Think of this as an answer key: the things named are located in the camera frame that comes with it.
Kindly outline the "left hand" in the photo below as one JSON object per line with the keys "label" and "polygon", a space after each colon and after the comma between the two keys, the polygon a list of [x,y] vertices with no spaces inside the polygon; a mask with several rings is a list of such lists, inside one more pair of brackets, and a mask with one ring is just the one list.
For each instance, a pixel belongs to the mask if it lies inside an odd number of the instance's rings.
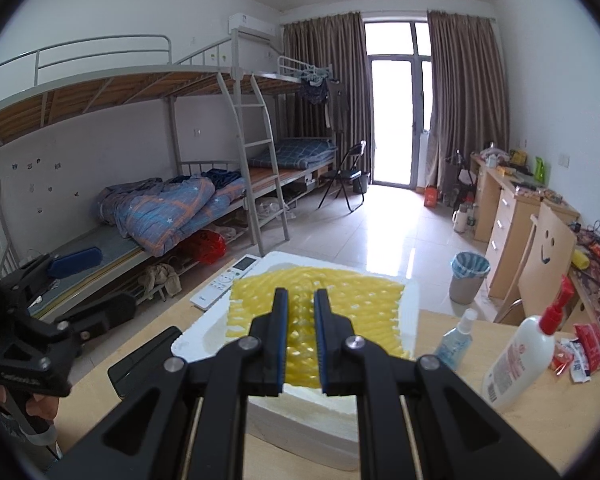
{"label": "left hand", "polygon": [[[8,392],[4,386],[0,385],[0,407],[8,409],[6,405]],[[44,394],[33,393],[24,406],[20,406],[20,411],[28,414],[30,419],[45,420],[46,425],[50,426],[57,416],[60,399],[58,396],[44,396]]]}

